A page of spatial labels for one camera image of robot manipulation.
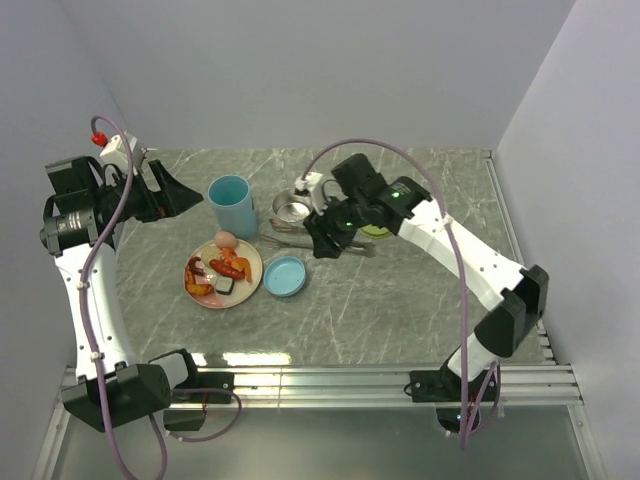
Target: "red connector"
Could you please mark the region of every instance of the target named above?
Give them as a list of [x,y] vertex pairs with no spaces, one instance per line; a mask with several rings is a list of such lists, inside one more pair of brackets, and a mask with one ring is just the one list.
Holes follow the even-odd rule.
[[109,143],[109,139],[102,132],[97,132],[95,135],[91,135],[91,141],[102,148],[106,147],[107,143]]

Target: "black bracket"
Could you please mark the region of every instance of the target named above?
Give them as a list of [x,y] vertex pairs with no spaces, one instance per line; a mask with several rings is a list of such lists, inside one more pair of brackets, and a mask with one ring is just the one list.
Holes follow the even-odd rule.
[[[171,405],[171,389],[160,365],[142,363],[118,368],[106,387],[114,428]],[[104,432],[97,379],[65,388],[61,396],[64,408],[71,415]]]
[[[484,378],[489,371],[484,370],[473,381],[469,382],[469,401],[474,401]],[[441,370],[413,370],[409,372],[409,383],[404,392],[411,397],[413,403],[438,403],[460,401],[459,381],[457,388],[447,388],[451,383],[443,381]],[[497,386],[491,380],[485,390],[482,401],[493,402],[496,399]]]
[[[230,372],[198,372],[193,380],[187,380],[176,387],[219,388],[233,391],[234,374]],[[197,432],[204,425],[207,417],[206,405],[226,405],[231,403],[231,395],[223,393],[173,393],[172,403],[193,403],[203,405],[199,410],[165,410],[164,428],[169,431]]]

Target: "metal tongs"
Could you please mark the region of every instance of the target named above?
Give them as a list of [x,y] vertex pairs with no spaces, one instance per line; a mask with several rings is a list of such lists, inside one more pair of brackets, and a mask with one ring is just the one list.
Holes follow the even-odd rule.
[[[271,218],[269,222],[271,223],[271,228],[273,228],[273,230],[278,233],[289,233],[294,235],[309,234],[307,232],[307,229],[304,227],[300,227],[297,225],[289,225],[287,223],[280,222],[275,218]],[[313,250],[312,242],[289,241],[289,240],[270,237],[269,235],[260,235],[260,238],[268,245],[271,245],[274,247],[305,248],[305,249]],[[347,248],[344,249],[344,253],[351,253],[353,255],[362,255],[363,257],[371,258],[376,256],[376,247],[372,242],[359,242],[357,240],[354,240],[353,242],[351,242],[351,245],[349,245]]]

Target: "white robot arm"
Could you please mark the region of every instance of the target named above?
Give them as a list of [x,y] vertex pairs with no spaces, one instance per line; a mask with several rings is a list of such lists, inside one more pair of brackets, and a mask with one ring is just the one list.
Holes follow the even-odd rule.
[[[105,427],[97,393],[95,355],[100,355],[104,366],[114,427],[167,408],[172,389],[189,386],[185,382],[197,375],[193,359],[185,350],[169,352],[149,363],[140,362],[130,344],[116,293],[115,234],[98,248],[91,272],[86,282],[81,282],[81,270],[98,236],[107,230],[106,224],[124,189],[125,177],[118,163],[110,166],[115,172],[111,184],[104,178],[106,167],[91,157],[47,165],[55,195],[46,202],[44,228],[40,232],[67,288],[78,348],[78,384],[62,391],[62,401],[71,414],[99,431],[105,431]],[[199,193],[171,177],[159,161],[150,161],[148,166],[160,190],[149,190],[142,176],[134,173],[119,223],[131,217],[142,222],[173,217],[202,201]],[[102,177],[101,184],[96,176]],[[92,351],[85,333],[80,289],[87,291],[88,319],[96,337],[96,351]]]
[[[402,222],[398,236],[419,246],[457,277],[455,255],[444,229],[448,223],[463,252],[467,286],[488,311],[504,300],[505,290],[513,291],[523,280],[522,265],[500,255],[451,216],[442,218],[435,201],[423,200],[411,212],[413,217]],[[470,381],[500,358],[483,346],[474,332],[467,338],[467,347]],[[461,360],[458,349],[447,363],[457,376],[461,375]]]

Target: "white wall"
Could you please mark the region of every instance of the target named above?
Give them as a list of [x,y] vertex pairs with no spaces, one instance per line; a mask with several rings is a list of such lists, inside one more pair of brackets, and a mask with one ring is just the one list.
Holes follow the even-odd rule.
[[497,150],[547,327],[612,478],[638,478],[640,3],[578,0]]
[[574,0],[60,0],[146,144],[496,147]]
[[39,241],[44,165],[96,153],[91,115],[117,108],[60,5],[0,2],[0,477],[30,478],[74,358],[62,280]]

